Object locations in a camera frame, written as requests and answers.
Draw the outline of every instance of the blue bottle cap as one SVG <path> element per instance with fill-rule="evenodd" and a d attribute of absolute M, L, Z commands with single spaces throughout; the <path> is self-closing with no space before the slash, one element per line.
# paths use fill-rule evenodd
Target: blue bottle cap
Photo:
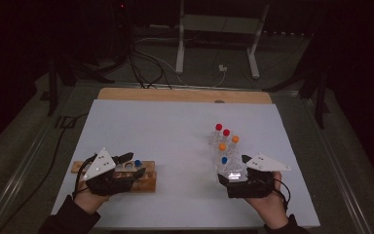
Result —
<path fill-rule="evenodd" d="M 137 168 L 139 168 L 139 167 L 141 167 L 141 161 L 139 161 L 139 160 L 135 160 L 134 161 L 134 163 L 135 163 L 135 166 L 137 167 Z"/>

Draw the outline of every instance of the wire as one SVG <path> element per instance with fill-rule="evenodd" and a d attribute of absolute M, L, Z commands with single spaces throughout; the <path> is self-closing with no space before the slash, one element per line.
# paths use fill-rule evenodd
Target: wire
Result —
<path fill-rule="evenodd" d="M 140 56 L 137 56 L 137 55 L 132 55 L 133 57 L 136 57 L 136 58 L 139 58 L 139 59 L 145 59 L 145 60 L 148 60 L 148 61 L 151 61 L 151 60 L 149 60 L 148 58 L 143 58 L 143 57 L 140 57 Z M 144 81 L 146 81 L 147 83 L 148 83 L 148 86 L 147 87 L 145 87 L 145 89 L 149 89 L 151 86 L 152 87 L 154 87 L 154 88 L 156 88 L 153 84 L 155 83 L 155 82 L 157 82 L 158 80 L 160 80 L 162 77 L 163 77 L 163 70 L 162 70 L 162 73 L 160 74 L 160 76 L 158 77 L 158 78 L 156 78 L 155 80 L 153 80 L 153 81 L 148 81 L 142 74 L 141 74 L 141 70 L 137 67 L 137 66 L 135 66 L 134 68 L 136 68 L 136 71 L 137 71 L 137 74 L 138 74 L 138 76 L 140 76 Z"/>
<path fill-rule="evenodd" d="M 129 59 L 130 59 L 132 73 L 134 74 L 135 79 L 138 81 L 140 88 L 145 89 L 144 83 L 142 81 L 144 77 L 142 77 L 142 75 L 140 74 L 141 72 L 139 71 L 138 67 L 135 66 L 135 62 L 131 54 L 129 54 Z"/>
<path fill-rule="evenodd" d="M 211 86 L 211 88 L 216 88 L 217 86 L 221 85 L 224 82 L 225 77 L 226 77 L 226 71 L 223 71 L 223 78 L 221 79 L 221 81 L 217 85 Z"/>
<path fill-rule="evenodd" d="M 138 53 L 138 54 L 140 54 L 140 55 L 143 55 L 143 56 L 147 57 L 147 58 L 143 58 L 143 57 L 139 57 L 139 58 L 141 58 L 141 59 L 147 59 L 147 60 L 153 62 L 154 64 L 156 64 L 156 65 L 160 68 L 160 71 L 161 71 L 160 76 L 159 76 L 157 79 L 155 79 L 154 81 L 152 81 L 152 82 L 149 84 L 149 86 L 147 86 L 147 89 L 150 88 L 150 86 L 153 86 L 154 83 L 160 81 L 161 78 L 163 78 L 163 76 L 165 77 L 165 80 L 166 80 L 166 83 L 167 83 L 168 87 L 171 89 L 171 85 L 170 85 L 169 82 L 168 82 L 167 75 L 166 75 L 165 71 L 163 70 L 163 67 L 162 67 L 162 66 L 160 65 L 160 63 L 157 61 L 157 59 L 154 58 L 154 57 L 152 57 L 152 56 L 150 56 L 150 55 L 147 55 L 147 54 L 145 54 L 145 53 L 141 53 L 141 52 L 139 52 L 139 51 L 135 51 L 135 52 Z"/>
<path fill-rule="evenodd" d="M 180 77 L 177 75 L 177 73 L 175 72 L 174 67 L 172 67 L 170 64 L 168 64 L 168 62 L 166 62 L 165 60 L 163 60 L 163 59 L 161 59 L 161 58 L 157 58 L 157 57 L 154 57 L 154 56 L 148 55 L 148 54 L 146 54 L 146 53 L 144 53 L 144 52 L 140 52 L 140 51 L 138 51 L 138 52 L 141 53 L 141 54 L 144 54 L 145 56 L 149 56 L 149 57 L 154 58 L 154 59 L 156 59 L 156 60 L 158 60 L 158 61 L 161 61 L 162 63 L 164 63 L 165 65 L 167 65 L 169 68 L 171 68 L 172 71 L 174 71 L 175 76 L 177 77 L 178 81 L 179 81 L 181 84 L 183 84 L 183 85 L 186 86 L 186 87 L 190 87 L 189 85 L 185 84 L 185 83 L 181 80 L 181 78 L 180 78 Z"/>
<path fill-rule="evenodd" d="M 82 114 L 82 115 L 79 115 L 79 116 L 76 116 L 76 117 L 71 117 L 71 116 L 66 116 L 66 117 L 69 117 L 69 118 L 72 118 L 72 120 L 66 125 L 66 126 L 69 126 L 70 124 L 72 124 L 74 121 L 78 120 L 79 118 L 81 117 L 84 117 L 88 115 L 88 113 L 86 114 Z M 65 131 L 67 129 L 64 128 L 62 130 L 62 132 L 60 133 L 59 135 L 59 138 L 57 140 L 57 143 L 56 143 L 56 149 L 54 151 L 54 155 L 53 155 L 53 160 L 51 162 L 51 165 L 50 167 L 48 168 L 48 171 L 45 173 L 44 177 L 41 179 L 41 181 L 39 182 L 38 186 L 32 191 L 32 193 L 20 204 L 20 206 L 14 211 L 13 214 L 11 214 L 8 219 L 2 224 L 1 228 L 0 228 L 0 233 L 2 232 L 2 230 L 6 227 L 6 225 L 8 225 L 8 223 L 12 220 L 12 218 L 14 218 L 15 215 L 17 215 L 17 213 L 23 208 L 23 206 L 25 206 L 25 204 L 27 202 L 29 202 L 29 200 L 35 195 L 35 193 L 41 188 L 41 186 L 44 184 L 44 181 L 47 179 L 48 175 L 51 173 L 53 167 L 54 167 L 54 164 L 56 162 L 56 156 L 57 156 L 57 152 L 59 150 L 59 146 L 60 146 L 60 142 L 62 140 L 62 137 L 63 135 L 65 134 Z"/>
<path fill-rule="evenodd" d="M 92 163 L 94 160 L 95 160 L 95 157 L 96 157 L 97 154 L 95 154 L 93 157 L 90 157 L 89 159 L 87 159 L 80 167 L 80 169 L 78 170 L 78 173 L 77 173 L 77 177 L 75 179 L 75 187 L 74 187 L 74 192 L 72 192 L 72 200 L 75 200 L 75 196 L 77 196 L 78 193 L 84 191 L 85 189 L 81 189 L 81 190 L 78 190 L 78 186 L 79 186 L 79 183 L 80 183 L 80 179 L 81 179 L 81 173 L 83 172 L 84 168 Z"/>
<path fill-rule="evenodd" d="M 283 206 L 284 206 L 284 210 L 287 211 L 287 207 L 288 207 L 288 204 L 289 204 L 289 202 L 290 202 L 290 189 L 289 189 L 289 188 L 287 187 L 287 185 L 284 184 L 282 181 L 280 181 L 280 180 L 278 180 L 278 179 L 276 179 L 276 178 L 275 178 L 275 181 L 281 183 L 281 184 L 282 184 L 282 185 L 287 189 L 287 193 L 289 194 L 289 198 L 288 198 L 287 200 L 286 200 L 286 198 L 284 197 L 284 195 L 283 195 L 279 190 L 277 190 L 276 188 L 274 189 L 275 192 L 279 193 L 279 194 L 282 196 L 282 198 L 283 198 Z"/>

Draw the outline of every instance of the bottle cap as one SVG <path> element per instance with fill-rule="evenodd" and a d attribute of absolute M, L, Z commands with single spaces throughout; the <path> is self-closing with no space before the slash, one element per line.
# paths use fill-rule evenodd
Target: bottle cap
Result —
<path fill-rule="evenodd" d="M 134 161 L 134 164 L 135 164 L 135 166 L 137 167 L 137 168 L 139 168 L 139 167 L 141 167 L 141 161 L 139 161 L 139 160 L 135 160 Z"/>
<path fill-rule="evenodd" d="M 234 143 L 239 142 L 239 137 L 238 136 L 233 136 L 232 137 L 232 142 L 234 142 Z"/>
<path fill-rule="evenodd" d="M 230 130 L 224 130 L 223 131 L 223 136 L 228 137 L 229 134 L 230 134 Z"/>
<path fill-rule="evenodd" d="M 221 151 L 226 150 L 226 148 L 227 148 L 227 146 L 226 146 L 225 143 L 220 143 L 220 144 L 218 145 L 218 149 L 220 149 Z"/>
<path fill-rule="evenodd" d="M 215 130 L 221 131 L 221 129 L 223 129 L 223 126 L 221 124 L 216 124 L 215 125 Z"/>

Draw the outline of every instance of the bottle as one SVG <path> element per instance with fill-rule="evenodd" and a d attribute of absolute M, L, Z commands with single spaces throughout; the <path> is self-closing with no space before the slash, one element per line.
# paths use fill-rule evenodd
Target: bottle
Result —
<path fill-rule="evenodd" d="M 225 130 L 223 131 L 223 136 L 221 137 L 221 142 L 223 142 L 223 143 L 227 143 L 227 140 L 228 140 L 228 138 L 229 138 L 229 135 L 230 135 L 230 130 L 225 129 Z"/>
<path fill-rule="evenodd" d="M 136 170 L 140 170 L 142 168 L 142 163 L 139 160 L 134 161 L 134 166 Z"/>
<path fill-rule="evenodd" d="M 218 144 L 220 141 L 221 135 L 220 132 L 223 129 L 223 126 L 221 124 L 215 125 L 215 131 L 212 133 L 211 143 L 210 144 Z"/>
<path fill-rule="evenodd" d="M 223 173 L 225 173 L 227 161 L 228 161 L 227 157 L 222 157 L 220 160 L 217 161 L 216 171 L 218 174 L 222 175 Z"/>
<path fill-rule="evenodd" d="M 224 173 L 228 179 L 238 180 L 242 178 L 243 169 L 243 162 L 234 157 L 225 165 Z"/>
<path fill-rule="evenodd" d="M 215 154 L 215 162 L 217 163 L 220 161 L 221 158 L 223 158 L 226 155 L 226 149 L 227 145 L 225 143 L 219 143 L 218 144 L 218 151 Z"/>
<path fill-rule="evenodd" d="M 238 136 L 232 136 L 232 141 L 227 146 L 227 157 L 229 159 L 235 158 L 238 153 L 238 142 L 240 138 Z"/>

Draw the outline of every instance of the metal stand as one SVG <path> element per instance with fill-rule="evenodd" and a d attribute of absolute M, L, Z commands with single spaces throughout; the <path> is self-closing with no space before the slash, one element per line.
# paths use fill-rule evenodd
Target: metal stand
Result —
<path fill-rule="evenodd" d="M 200 31 L 223 31 L 234 33 L 254 34 L 254 40 L 251 47 L 247 48 L 248 63 L 250 65 L 251 77 L 253 79 L 260 78 L 259 69 L 257 68 L 256 52 L 257 44 L 262 34 L 264 21 L 269 11 L 268 4 L 264 4 L 262 16 L 260 19 L 245 18 L 226 18 L 212 16 L 189 15 L 184 12 L 184 0 L 180 4 L 180 25 L 178 38 L 177 61 L 175 64 L 175 73 L 181 75 L 184 65 L 184 30 L 200 30 Z"/>

